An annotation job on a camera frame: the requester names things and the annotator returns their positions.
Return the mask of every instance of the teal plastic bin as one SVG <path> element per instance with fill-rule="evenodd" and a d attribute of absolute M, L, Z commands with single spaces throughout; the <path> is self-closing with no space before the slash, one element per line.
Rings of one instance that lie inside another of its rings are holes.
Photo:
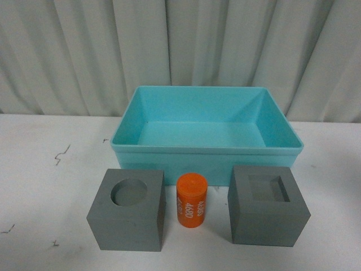
<path fill-rule="evenodd" d="M 228 186 L 234 165 L 290 167 L 303 143 L 265 88 L 140 86 L 111 146 L 123 169 L 197 172 Z"/>

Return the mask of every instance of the white curtain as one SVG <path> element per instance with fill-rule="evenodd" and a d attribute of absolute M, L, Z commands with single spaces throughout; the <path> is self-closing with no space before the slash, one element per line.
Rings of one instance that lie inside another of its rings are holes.
<path fill-rule="evenodd" d="M 121 116 L 138 85 L 268 88 L 361 123 L 360 0 L 2 0 L 0 111 Z"/>

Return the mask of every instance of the gray block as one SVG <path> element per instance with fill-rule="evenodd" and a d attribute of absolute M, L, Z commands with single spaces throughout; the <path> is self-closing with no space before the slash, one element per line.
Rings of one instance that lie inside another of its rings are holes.
<path fill-rule="evenodd" d="M 292 247 L 311 216 L 287 167 L 234 166 L 228 208 L 234 244 Z"/>
<path fill-rule="evenodd" d="M 101 250 L 161 251 L 163 171 L 108 169 L 87 220 Z"/>

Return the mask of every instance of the crack on table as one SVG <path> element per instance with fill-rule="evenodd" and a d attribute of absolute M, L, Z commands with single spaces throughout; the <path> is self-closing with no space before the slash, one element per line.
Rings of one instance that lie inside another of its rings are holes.
<path fill-rule="evenodd" d="M 8 230 L 8 231 L 2 231 L 2 232 L 0 232 L 0 233 L 9 233 L 9 232 L 11 232 L 11 230 L 12 230 L 14 227 L 15 227 L 15 224 L 12 224 L 10 230 Z"/>
<path fill-rule="evenodd" d="M 57 244 L 57 243 L 56 243 L 56 240 L 55 240 L 55 241 L 52 241 L 52 246 L 53 246 L 53 247 L 58 247 L 59 244 Z"/>
<path fill-rule="evenodd" d="M 61 155 L 61 154 L 66 154 L 67 151 L 69 150 L 69 148 L 70 148 L 70 144 L 69 144 L 69 146 L 67 147 L 67 149 L 66 149 L 64 152 L 60 152 L 60 153 L 58 153 L 58 154 L 55 156 L 55 160 L 58 161 L 58 162 L 56 163 L 56 165 L 58 165 L 58 164 L 60 163 L 60 161 L 61 161 L 61 159 L 58 158 L 58 156 Z"/>

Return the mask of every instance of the orange cylinder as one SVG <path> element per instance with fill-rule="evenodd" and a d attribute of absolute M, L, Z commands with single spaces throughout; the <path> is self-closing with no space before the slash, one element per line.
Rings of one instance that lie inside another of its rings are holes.
<path fill-rule="evenodd" d="M 198 173 L 186 173 L 177 181 L 178 221 L 187 228 L 201 225 L 205 216 L 208 183 Z"/>

